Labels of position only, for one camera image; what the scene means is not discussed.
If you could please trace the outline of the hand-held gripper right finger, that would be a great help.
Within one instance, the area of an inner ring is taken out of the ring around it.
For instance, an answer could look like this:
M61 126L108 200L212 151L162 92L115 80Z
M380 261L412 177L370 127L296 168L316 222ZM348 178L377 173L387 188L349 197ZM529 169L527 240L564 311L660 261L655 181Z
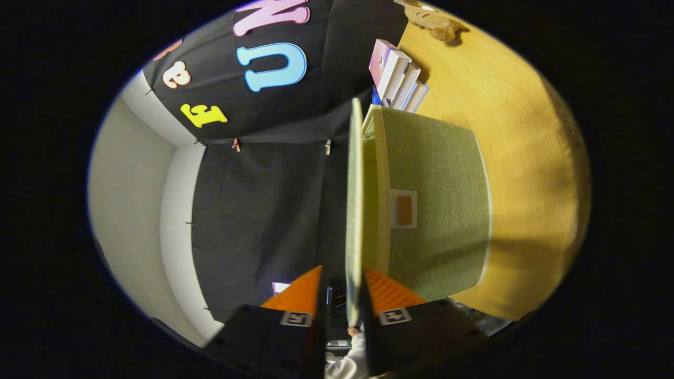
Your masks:
M368 267L360 307L373 377L442 377L469 365L490 343L450 300L426 301Z

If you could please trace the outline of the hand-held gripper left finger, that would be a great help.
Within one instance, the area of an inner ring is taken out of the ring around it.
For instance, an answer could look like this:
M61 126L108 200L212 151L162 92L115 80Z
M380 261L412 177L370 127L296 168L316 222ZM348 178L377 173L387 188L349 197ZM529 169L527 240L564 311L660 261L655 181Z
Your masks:
M244 378L322 378L328 281L318 265L262 305L241 305L205 354Z

